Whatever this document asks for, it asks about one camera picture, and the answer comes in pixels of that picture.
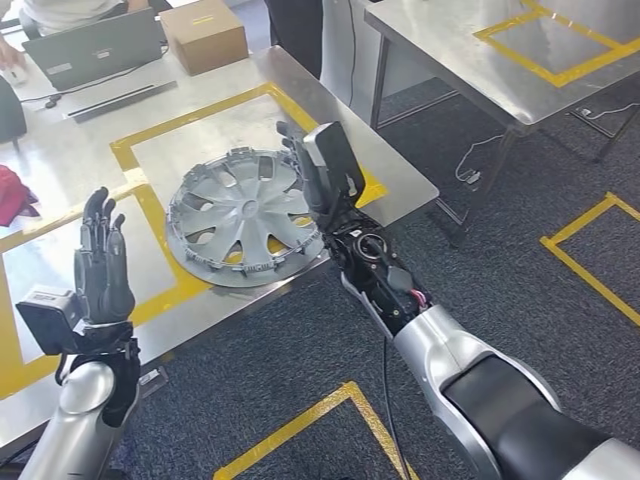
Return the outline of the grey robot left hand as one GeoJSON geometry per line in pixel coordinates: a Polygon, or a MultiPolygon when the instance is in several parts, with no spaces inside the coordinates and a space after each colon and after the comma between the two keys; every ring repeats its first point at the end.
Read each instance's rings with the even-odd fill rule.
{"type": "Polygon", "coordinates": [[[80,246],[74,255],[76,293],[92,325],[127,322],[135,306],[122,232],[125,216],[112,218],[115,205],[104,186],[92,193],[84,207],[80,246]]]}

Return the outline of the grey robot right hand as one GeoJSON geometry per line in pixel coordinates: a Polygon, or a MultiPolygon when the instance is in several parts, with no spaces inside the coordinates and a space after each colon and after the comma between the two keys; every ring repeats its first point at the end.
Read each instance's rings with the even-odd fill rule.
{"type": "Polygon", "coordinates": [[[282,143],[291,151],[302,183],[303,194],[312,214],[328,214],[330,207],[330,186],[325,165],[317,165],[310,152],[300,139],[294,137],[288,123],[278,120],[276,131],[282,136],[282,143]]]}

